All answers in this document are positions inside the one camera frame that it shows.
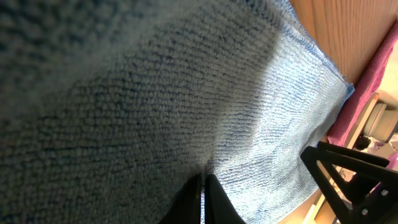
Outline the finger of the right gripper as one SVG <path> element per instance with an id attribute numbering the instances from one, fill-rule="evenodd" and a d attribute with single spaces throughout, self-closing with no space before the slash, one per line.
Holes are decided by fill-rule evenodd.
<path id="1" fill-rule="evenodd" d="M 388 159 L 325 142 L 300 157 L 340 223 L 397 223 L 397 171 Z"/>

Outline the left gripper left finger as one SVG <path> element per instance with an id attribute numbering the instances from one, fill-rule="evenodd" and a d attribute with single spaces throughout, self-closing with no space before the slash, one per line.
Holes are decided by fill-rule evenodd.
<path id="1" fill-rule="evenodd" d="M 200 224 L 201 218 L 201 175 L 189 179 L 159 224 Z"/>

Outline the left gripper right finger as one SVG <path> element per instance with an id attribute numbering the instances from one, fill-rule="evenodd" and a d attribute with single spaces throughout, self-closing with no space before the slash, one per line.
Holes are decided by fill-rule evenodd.
<path id="1" fill-rule="evenodd" d="M 245 224 L 214 174 L 205 179 L 205 224 Z"/>

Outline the blue microfiber cloth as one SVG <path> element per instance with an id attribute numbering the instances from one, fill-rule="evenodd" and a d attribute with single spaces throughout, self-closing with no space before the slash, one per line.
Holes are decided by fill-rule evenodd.
<path id="1" fill-rule="evenodd" d="M 288 1 L 2 1 L 1 222 L 157 223 L 214 173 L 277 223 L 353 92 Z"/>

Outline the large purple cloth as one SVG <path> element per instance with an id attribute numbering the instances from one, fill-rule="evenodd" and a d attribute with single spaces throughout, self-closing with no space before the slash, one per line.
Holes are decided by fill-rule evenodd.
<path id="1" fill-rule="evenodd" d="M 397 23 L 395 22 L 369 61 L 354 87 L 354 92 L 344 103 L 335 123 L 329 129 L 327 140 L 330 144 L 341 147 L 345 145 L 349 132 L 357 122 L 362 109 L 382 82 L 386 65 L 396 42 Z"/>

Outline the grey round background object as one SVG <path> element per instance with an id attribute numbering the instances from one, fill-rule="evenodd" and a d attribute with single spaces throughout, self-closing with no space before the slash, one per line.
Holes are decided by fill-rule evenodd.
<path id="1" fill-rule="evenodd" d="M 369 115 L 363 135 L 381 142 L 389 142 L 397 132 L 397 110 L 389 110 L 388 105 L 378 103 Z"/>

